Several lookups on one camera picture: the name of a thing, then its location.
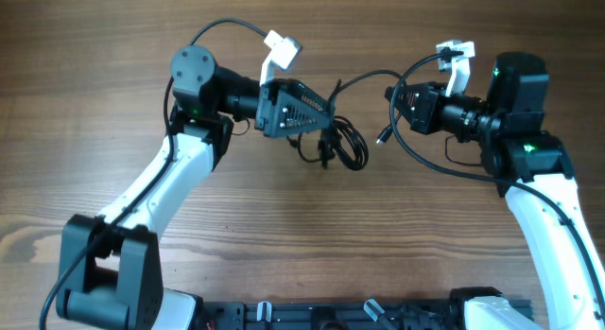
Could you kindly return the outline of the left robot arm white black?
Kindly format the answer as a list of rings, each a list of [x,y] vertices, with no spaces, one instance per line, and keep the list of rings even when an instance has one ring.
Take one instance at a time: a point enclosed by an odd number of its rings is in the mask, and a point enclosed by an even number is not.
[[[165,137],[152,162],[95,216],[74,215],[61,232],[60,271],[45,310],[102,329],[198,329],[200,296],[164,286],[159,243],[190,192],[217,167],[237,120],[249,119],[269,138],[325,130],[334,102],[296,79],[273,76],[298,54],[273,48],[261,77],[220,66],[199,45],[170,64],[164,94]]]

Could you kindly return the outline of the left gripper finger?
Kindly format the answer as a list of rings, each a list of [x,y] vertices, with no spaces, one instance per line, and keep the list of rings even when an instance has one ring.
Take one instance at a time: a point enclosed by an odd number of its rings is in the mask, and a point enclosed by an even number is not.
[[[315,131],[326,128],[332,120],[330,111],[308,106],[285,105],[278,109],[278,136]]]
[[[301,81],[286,79],[283,84],[285,89],[285,106],[289,112],[302,106],[308,106],[318,112],[331,112],[328,101]]]

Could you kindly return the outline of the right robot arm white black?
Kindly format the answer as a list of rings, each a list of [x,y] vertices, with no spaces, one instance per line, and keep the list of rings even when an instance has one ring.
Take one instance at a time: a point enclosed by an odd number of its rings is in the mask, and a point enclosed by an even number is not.
[[[522,229],[546,301],[549,324],[559,329],[604,326],[604,268],[579,207],[575,169],[562,141],[544,130],[549,85],[545,61],[510,51],[494,62],[486,99],[446,85],[407,79],[431,61],[455,62],[453,48],[411,65],[387,88],[389,123],[403,117],[423,135],[450,133],[460,143],[478,143],[484,174],[437,165],[394,137],[412,158],[441,174],[495,185]]]

